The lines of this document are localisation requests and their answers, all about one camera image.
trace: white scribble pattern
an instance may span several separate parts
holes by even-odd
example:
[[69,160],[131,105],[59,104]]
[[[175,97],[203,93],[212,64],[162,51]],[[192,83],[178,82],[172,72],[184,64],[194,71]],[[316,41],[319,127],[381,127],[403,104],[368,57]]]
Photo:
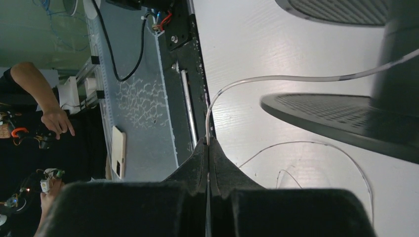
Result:
[[157,80],[143,84],[143,80],[133,78],[119,83],[116,98],[121,111],[117,116],[124,117],[135,128],[166,126],[168,118],[162,120],[162,112],[166,112],[165,92]]

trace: green floor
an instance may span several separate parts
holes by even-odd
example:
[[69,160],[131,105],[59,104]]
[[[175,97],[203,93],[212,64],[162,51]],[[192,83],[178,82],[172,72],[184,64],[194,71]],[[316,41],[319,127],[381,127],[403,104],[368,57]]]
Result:
[[[64,11],[62,0],[50,1],[51,12]],[[0,67],[30,61],[40,69],[78,70],[90,56],[81,0],[77,12],[50,20],[40,0],[1,0]]]

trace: hand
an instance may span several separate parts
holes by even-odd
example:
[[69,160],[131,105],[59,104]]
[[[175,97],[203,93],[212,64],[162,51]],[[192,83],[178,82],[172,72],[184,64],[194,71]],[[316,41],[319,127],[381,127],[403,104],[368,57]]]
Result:
[[67,114],[60,107],[44,110],[41,121],[49,130],[54,131],[57,134],[57,140],[60,139],[60,134],[66,133],[67,130],[70,131],[72,136],[76,135],[73,126],[68,120]]
[[63,188],[64,182],[61,182],[61,179],[51,179],[49,181],[49,186],[50,189],[48,193],[41,193],[42,215],[46,215],[48,213],[49,208],[52,206],[55,198]]

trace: blue wire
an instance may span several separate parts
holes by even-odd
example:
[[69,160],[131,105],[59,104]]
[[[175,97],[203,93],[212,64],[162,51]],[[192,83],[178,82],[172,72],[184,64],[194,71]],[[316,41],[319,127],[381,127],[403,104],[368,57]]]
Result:
[[89,44],[87,44],[84,48],[81,48],[81,49],[76,49],[76,48],[72,47],[69,43],[65,42],[65,41],[64,41],[64,40],[63,40],[63,39],[62,39],[62,38],[58,35],[58,32],[57,32],[57,31],[54,29],[54,27],[52,26],[52,16],[53,16],[53,15],[57,15],[57,16],[62,16],[62,17],[74,17],[74,18],[76,18],[76,19],[79,19],[79,20],[83,21],[84,23],[86,23],[86,21],[85,21],[85,20],[83,20],[83,19],[81,19],[81,18],[79,18],[79,17],[75,17],[75,16],[60,15],[61,13],[66,13],[65,11],[53,12],[53,11],[49,10],[49,0],[45,0],[44,2],[42,2],[42,0],[39,0],[39,2],[40,2],[40,5],[37,5],[37,4],[35,3],[35,0],[32,0],[32,3],[33,3],[35,6],[42,6],[42,7],[45,9],[47,16],[49,16],[49,26],[51,27],[51,31],[54,33],[54,35],[57,37],[57,39],[58,39],[59,41],[61,41],[64,45],[66,45],[67,47],[69,47],[70,49],[72,49],[72,50],[74,50],[74,51],[81,52],[81,51],[86,50],[86,48],[89,46]]

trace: person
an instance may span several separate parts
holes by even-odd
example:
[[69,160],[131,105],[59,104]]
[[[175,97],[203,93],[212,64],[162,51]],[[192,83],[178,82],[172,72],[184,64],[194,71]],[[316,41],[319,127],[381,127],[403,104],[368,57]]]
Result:
[[100,110],[67,116],[60,108],[57,91],[51,89],[33,63],[19,63],[5,71],[0,78],[2,94],[31,95],[40,111],[36,111],[36,105],[0,101],[0,112],[10,109],[18,112],[19,124],[29,131],[44,125],[56,133],[56,141],[46,150],[40,149],[35,139],[16,144],[7,132],[7,124],[0,125],[0,202],[10,198],[22,180],[38,169],[65,171],[62,180],[52,184],[53,193],[37,195],[23,213],[8,218],[7,229],[0,226],[0,237],[33,236],[63,183],[105,177],[106,145]]

